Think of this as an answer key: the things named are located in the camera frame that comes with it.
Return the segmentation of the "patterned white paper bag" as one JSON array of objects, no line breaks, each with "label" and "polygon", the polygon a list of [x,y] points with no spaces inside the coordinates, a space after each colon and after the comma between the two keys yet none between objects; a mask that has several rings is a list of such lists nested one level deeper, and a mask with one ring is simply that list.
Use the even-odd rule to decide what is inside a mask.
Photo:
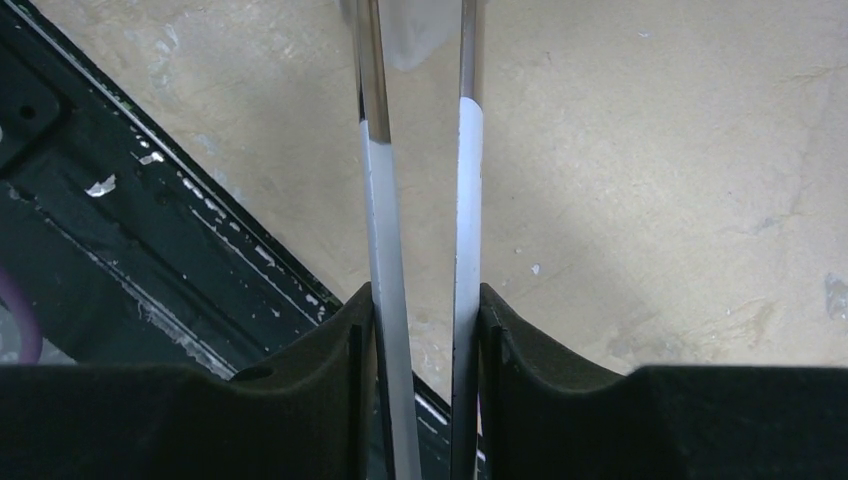
[{"label": "patterned white paper bag", "polygon": [[380,1],[379,14],[386,66],[408,72],[418,67],[462,23],[467,1]]}]

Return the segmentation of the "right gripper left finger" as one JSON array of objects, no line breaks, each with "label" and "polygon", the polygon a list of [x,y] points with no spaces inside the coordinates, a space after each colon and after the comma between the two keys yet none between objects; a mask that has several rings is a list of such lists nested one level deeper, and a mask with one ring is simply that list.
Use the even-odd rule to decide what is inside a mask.
[{"label": "right gripper left finger", "polygon": [[184,366],[5,366],[5,479],[363,479],[377,360],[364,284],[230,380]]}]

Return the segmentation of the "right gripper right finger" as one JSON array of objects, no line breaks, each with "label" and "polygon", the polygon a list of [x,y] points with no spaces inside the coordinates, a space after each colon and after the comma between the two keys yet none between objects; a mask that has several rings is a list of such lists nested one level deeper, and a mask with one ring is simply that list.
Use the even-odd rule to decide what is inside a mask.
[{"label": "right gripper right finger", "polygon": [[843,368],[648,365],[621,375],[481,288],[493,479],[843,479]]}]

